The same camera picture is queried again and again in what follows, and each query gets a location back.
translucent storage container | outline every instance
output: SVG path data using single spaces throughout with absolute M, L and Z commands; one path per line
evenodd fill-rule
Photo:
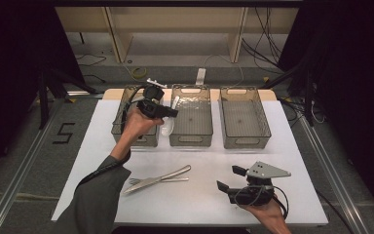
M 123 96 L 121 98 L 120 107 L 117 111 L 117 116 L 113 122 L 113 127 L 111 134 L 114 136 L 115 140 L 118 141 L 121 137 L 121 123 L 122 123 L 122 113 L 126 106 L 127 101 L 129 101 L 131 95 L 136 91 L 138 86 L 126 86 L 123 92 Z M 144 89 L 140 89 L 134 96 L 133 99 L 142 97 L 142 92 Z M 136 103 L 133 103 L 129 109 L 129 111 L 136 106 Z M 147 147 L 157 147 L 159 140 L 159 131 L 158 127 L 153 127 L 150 131 L 142 136 L 142 138 L 138 139 L 133 146 L 147 146 Z
M 224 148 L 266 146 L 272 135 L 256 88 L 222 87 L 219 107 Z
M 171 146 L 211 146 L 213 135 L 210 89 L 208 86 L 173 85 L 171 100 L 179 96 L 175 109 Z

fork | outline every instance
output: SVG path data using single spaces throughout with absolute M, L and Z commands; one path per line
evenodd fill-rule
M 188 181 L 188 177 L 172 177 L 161 180 L 161 182 L 179 182 L 179 181 Z M 138 184 L 142 181 L 140 178 L 130 178 L 129 183 L 132 185 Z

knife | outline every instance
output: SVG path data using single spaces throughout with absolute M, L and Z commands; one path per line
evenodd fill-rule
M 191 169 L 191 166 L 190 165 L 187 165 L 185 166 L 184 168 L 182 169 L 179 169 L 173 173 L 170 173 L 170 174 L 167 174 L 167 175 L 163 175 L 163 176 L 160 176 L 160 177 L 149 177 L 149 178 L 145 178 L 144 180 L 142 180 L 140 183 L 136 184 L 136 185 L 133 185 L 131 187 L 129 187 L 126 191 L 124 191 L 122 194 L 128 194 L 128 193 L 131 193 L 135 190 L 138 190 L 140 188 L 143 188 L 143 187 L 147 187 L 147 186 L 150 186 L 150 185 L 153 185 L 163 179 L 167 179 L 167 178 L 171 178 L 171 177 L 174 177 L 174 176 L 178 176 L 178 175 L 181 175 L 183 173 L 187 173 L 188 171 L 190 171 Z

silverware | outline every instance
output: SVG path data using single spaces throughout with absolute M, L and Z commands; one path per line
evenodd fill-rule
M 126 191 L 123 192 L 123 194 L 128 194 L 130 192 L 133 192 L 135 190 L 138 190 L 140 188 L 143 188 L 143 187 L 147 187 L 147 186 L 150 186 L 150 185 L 153 185 L 159 181 L 162 181 L 164 179 L 167 179 L 167 178 L 172 178 L 172 177 L 175 177 L 175 176 L 178 176 L 178 175 L 181 175 L 183 173 L 186 173 L 188 171 L 190 171 L 191 169 L 191 166 L 190 165 L 187 165 L 185 166 L 184 168 L 182 169 L 179 169 L 173 173 L 170 173 L 170 174 L 167 174 L 167 175 L 163 175 L 163 176 L 159 176 L 159 177 L 149 177 L 149 178 L 145 178 L 143 179 L 141 182 L 139 182 L 138 184 L 136 185 L 133 185 L 131 187 L 129 187 Z
M 188 181 L 188 177 L 172 177 L 172 178 L 166 178 L 161 180 L 160 182 L 180 182 L 180 181 Z M 143 179 L 140 178 L 130 178 L 129 184 L 136 185 L 140 183 Z

silver gripper plate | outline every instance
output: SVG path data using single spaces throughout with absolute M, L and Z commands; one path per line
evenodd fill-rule
M 269 164 L 257 161 L 249 170 L 247 175 L 258 178 L 285 177 L 291 176 L 290 172 L 273 167 Z

